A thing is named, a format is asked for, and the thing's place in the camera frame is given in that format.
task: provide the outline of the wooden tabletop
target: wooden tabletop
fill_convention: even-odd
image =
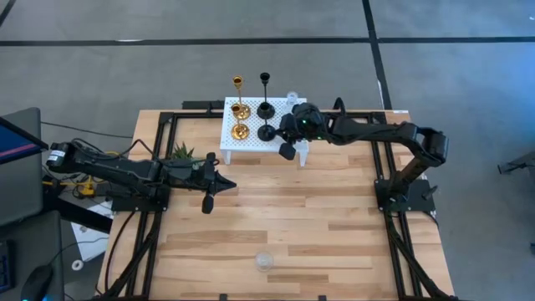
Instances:
[[[406,111],[385,113],[389,123],[410,118]],[[159,114],[142,110],[134,139],[154,145]],[[176,142],[195,147],[196,157],[213,151],[221,159],[221,126],[220,119],[179,120]],[[164,150],[166,139],[162,143]],[[305,167],[278,154],[233,153],[229,166],[221,160],[217,169],[237,188],[216,195],[210,215],[201,213],[203,193],[173,190],[161,223],[150,298],[218,299],[227,293],[229,299],[397,299],[385,221],[375,200],[370,143],[315,141],[309,147]],[[412,158],[402,145],[393,150],[398,169]],[[136,146],[130,159],[150,159],[150,154]],[[122,212],[114,219],[105,263],[128,215]],[[118,242],[110,282],[132,256],[139,216],[130,220]],[[417,259],[439,288],[453,294],[436,224],[419,212],[407,217]],[[259,252],[273,255],[270,271],[257,270]],[[137,293],[145,260],[140,267]],[[411,293],[405,260],[403,269]]]

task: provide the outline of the white pegboard rack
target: white pegboard rack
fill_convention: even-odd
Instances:
[[[264,120],[257,115],[258,106],[264,101],[263,97],[242,97],[242,103],[251,108],[251,115],[246,120],[240,122],[249,127],[249,136],[244,140],[236,140],[232,138],[232,127],[237,123],[231,106],[238,102],[238,97],[226,97],[225,109],[223,111],[223,126],[221,132],[220,149],[223,154],[225,164],[231,164],[231,155],[233,151],[241,152],[276,152],[280,145],[284,143],[283,138],[275,136],[271,141],[262,141],[258,138],[257,131],[260,126],[264,125]],[[267,123],[278,129],[283,115],[291,113],[292,105],[287,104],[286,98],[268,97],[267,102],[275,108],[275,115],[267,120]],[[298,104],[307,102],[307,99],[300,98],[297,100]],[[304,166],[308,154],[308,142],[301,141],[293,146],[297,153],[299,153],[299,162]]]

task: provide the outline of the floor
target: floor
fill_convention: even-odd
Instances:
[[[295,90],[322,108],[339,96],[352,109],[409,110],[416,124],[451,140],[448,162],[428,176],[439,185],[440,233],[456,294],[532,298],[535,186],[527,171],[501,176],[496,166],[535,144],[533,1],[0,0],[8,3],[12,9],[0,15],[0,114],[37,106],[46,121],[131,135],[139,109],[224,99],[235,94],[235,74],[245,79],[244,94],[261,95],[261,72],[272,75],[270,95]],[[359,39],[332,43],[328,37],[369,36],[363,3],[373,12],[375,51]],[[266,37],[311,40],[179,45]],[[492,37],[513,38],[489,43],[500,40]],[[137,39],[152,42],[104,46]],[[74,40],[84,42],[62,42]],[[130,143],[43,126],[47,142],[76,136],[106,150]],[[98,268],[90,269],[67,284],[76,299],[92,294]]]

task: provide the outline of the monitor screen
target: monitor screen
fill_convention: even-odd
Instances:
[[[0,117],[0,164],[37,154],[48,145]]]

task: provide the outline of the small potted plant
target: small potted plant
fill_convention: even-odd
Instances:
[[[188,150],[184,141],[182,141],[182,147],[178,146],[178,144],[175,143],[175,147],[171,155],[171,159],[187,159],[190,161],[198,161],[198,159],[193,157],[194,150],[195,150],[195,147],[192,148],[191,150]],[[198,170],[199,167],[201,166],[202,166],[202,162],[197,162],[197,163],[194,163],[191,166],[191,168],[194,170]]]

